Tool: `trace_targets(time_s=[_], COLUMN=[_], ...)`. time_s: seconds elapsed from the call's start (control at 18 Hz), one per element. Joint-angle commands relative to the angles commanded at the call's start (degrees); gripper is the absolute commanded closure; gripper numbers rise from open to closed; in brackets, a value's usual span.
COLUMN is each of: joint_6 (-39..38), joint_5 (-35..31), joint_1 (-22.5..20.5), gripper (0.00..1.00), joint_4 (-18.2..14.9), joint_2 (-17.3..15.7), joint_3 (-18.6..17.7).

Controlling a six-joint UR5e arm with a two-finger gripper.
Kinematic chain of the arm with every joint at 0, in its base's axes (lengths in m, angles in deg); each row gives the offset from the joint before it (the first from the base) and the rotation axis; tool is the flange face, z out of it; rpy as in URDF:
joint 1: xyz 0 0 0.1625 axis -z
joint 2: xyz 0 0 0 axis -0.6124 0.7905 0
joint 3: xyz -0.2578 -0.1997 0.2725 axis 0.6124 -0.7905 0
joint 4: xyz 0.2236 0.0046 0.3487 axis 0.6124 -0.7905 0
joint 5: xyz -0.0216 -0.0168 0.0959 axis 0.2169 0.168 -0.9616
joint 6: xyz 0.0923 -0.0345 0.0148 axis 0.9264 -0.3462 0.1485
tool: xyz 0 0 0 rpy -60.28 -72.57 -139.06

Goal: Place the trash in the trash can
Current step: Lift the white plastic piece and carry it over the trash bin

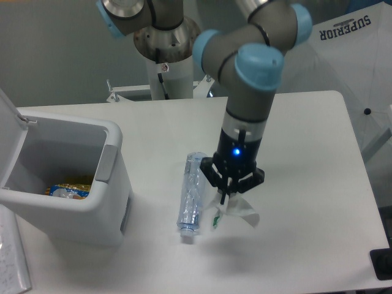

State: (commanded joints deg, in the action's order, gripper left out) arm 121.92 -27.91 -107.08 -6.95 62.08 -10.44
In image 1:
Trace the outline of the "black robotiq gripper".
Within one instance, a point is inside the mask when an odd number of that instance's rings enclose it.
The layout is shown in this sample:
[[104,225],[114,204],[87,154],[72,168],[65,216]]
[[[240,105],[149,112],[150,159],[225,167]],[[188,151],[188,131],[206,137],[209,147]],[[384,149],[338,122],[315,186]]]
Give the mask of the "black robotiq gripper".
[[243,194],[264,182],[265,172],[256,163],[259,147],[260,140],[239,140],[221,129],[216,152],[213,157],[204,157],[200,164],[206,179],[221,194],[221,205],[227,193]]

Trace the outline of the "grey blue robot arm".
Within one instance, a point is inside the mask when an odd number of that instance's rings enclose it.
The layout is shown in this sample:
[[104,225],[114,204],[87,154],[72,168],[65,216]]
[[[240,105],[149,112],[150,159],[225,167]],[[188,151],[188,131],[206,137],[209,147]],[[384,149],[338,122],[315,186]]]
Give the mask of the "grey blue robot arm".
[[224,34],[199,30],[182,1],[97,1],[97,7],[115,37],[133,35],[154,100],[191,95],[194,65],[227,89],[219,144],[201,170],[222,199],[261,184],[258,149],[284,55],[312,32],[307,9],[286,1],[238,1],[247,23]]

